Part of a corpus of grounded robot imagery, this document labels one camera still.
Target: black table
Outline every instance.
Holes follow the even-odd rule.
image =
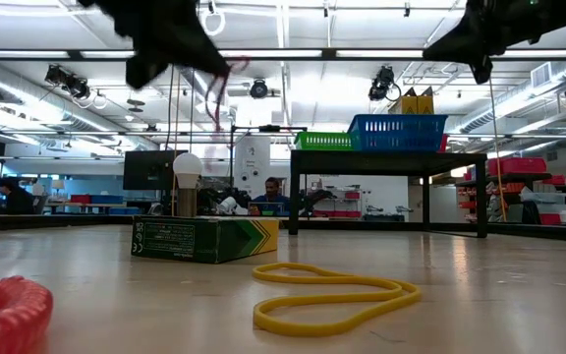
[[[430,230],[429,176],[474,164],[477,170],[478,237],[486,237],[486,154],[293,150],[289,234],[299,232],[302,174],[423,177],[423,228]]]

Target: person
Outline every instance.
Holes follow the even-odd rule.
[[[34,197],[19,187],[17,180],[4,178],[0,181],[0,192],[6,196],[3,212],[11,215],[34,214]]]
[[[259,203],[257,205],[259,211],[273,211],[275,214],[281,211],[290,211],[290,199],[281,196],[279,193],[280,184],[279,180],[270,177],[265,181],[265,195],[256,197],[253,202]]]

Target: table surface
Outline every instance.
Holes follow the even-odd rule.
[[[0,232],[0,277],[23,275],[54,294],[47,335],[30,354],[566,354],[566,242],[282,231],[278,252],[199,265],[131,257],[131,239],[132,226]],[[423,299],[342,335],[272,334],[253,326],[260,301],[376,290],[252,278],[255,266],[276,262],[410,281]],[[373,304],[282,308],[272,316],[333,322]]]
[[[125,207],[126,204],[84,204],[72,202],[50,202],[45,207]]]
[[[485,153],[292,150],[302,174],[435,175],[486,161]]]

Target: white light bulb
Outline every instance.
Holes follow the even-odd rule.
[[[174,174],[180,189],[195,189],[201,173],[202,161],[192,153],[182,153],[174,160]]]

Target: blue plastic basket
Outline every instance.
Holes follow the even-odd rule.
[[[358,151],[438,151],[446,115],[358,114],[349,134]]]

